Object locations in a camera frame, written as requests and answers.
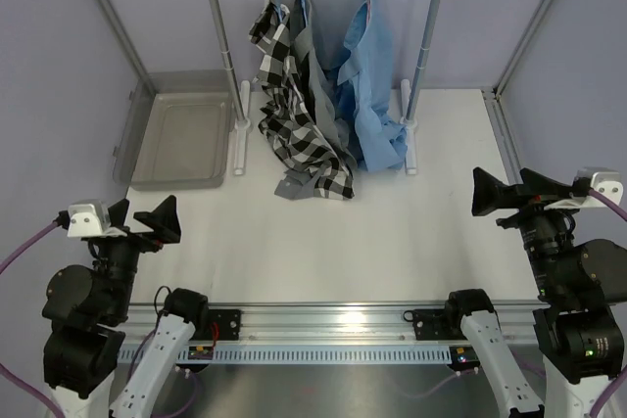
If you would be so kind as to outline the grey shirt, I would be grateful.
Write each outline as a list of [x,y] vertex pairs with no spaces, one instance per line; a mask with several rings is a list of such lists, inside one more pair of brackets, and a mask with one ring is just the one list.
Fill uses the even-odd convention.
[[338,192],[324,188],[320,169],[313,172],[288,169],[274,194],[291,201],[313,197],[351,200],[355,196],[353,171],[357,168],[357,161],[349,150],[350,129],[348,123],[341,118],[340,112],[336,110],[332,98],[332,82],[327,78],[322,66],[325,59],[324,44],[313,0],[308,0],[308,4],[310,21],[309,26],[305,27],[300,0],[294,1],[290,41],[299,66],[303,98],[308,113],[344,166],[341,188]]

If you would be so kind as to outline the light blue shirt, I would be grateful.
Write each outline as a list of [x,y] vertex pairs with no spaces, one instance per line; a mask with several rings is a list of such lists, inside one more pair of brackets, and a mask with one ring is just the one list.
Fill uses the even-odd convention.
[[406,127],[389,115],[395,52],[380,0],[366,0],[355,12],[336,55],[336,110],[350,129],[349,150],[364,171],[398,170],[407,153]]

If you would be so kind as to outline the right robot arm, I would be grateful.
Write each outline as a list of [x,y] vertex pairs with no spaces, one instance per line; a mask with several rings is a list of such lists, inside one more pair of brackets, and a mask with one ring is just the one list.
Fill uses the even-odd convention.
[[506,185],[481,167],[473,170],[471,212],[512,214],[498,226],[519,231],[538,299],[532,312],[543,356],[546,395],[539,398],[504,339],[498,314],[485,291],[452,292],[443,323],[465,337],[477,354],[503,417],[599,417],[626,379],[626,341],[612,307],[626,301],[626,250],[607,240],[574,242],[574,215],[581,209],[626,212],[618,172],[584,169],[571,184],[529,168]]

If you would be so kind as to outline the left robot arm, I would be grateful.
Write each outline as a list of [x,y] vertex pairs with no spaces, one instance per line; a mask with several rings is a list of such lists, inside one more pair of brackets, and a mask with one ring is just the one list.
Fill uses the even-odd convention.
[[139,258],[181,240],[176,196],[134,213],[144,232],[125,225],[128,208],[127,199],[110,207],[83,201],[56,219],[93,257],[92,265],[72,264],[51,278],[42,310],[52,327],[44,346],[44,381],[67,417],[150,416],[179,352],[213,329],[206,296],[172,290],[143,358],[118,397],[110,398],[125,340],[119,327],[128,319]]

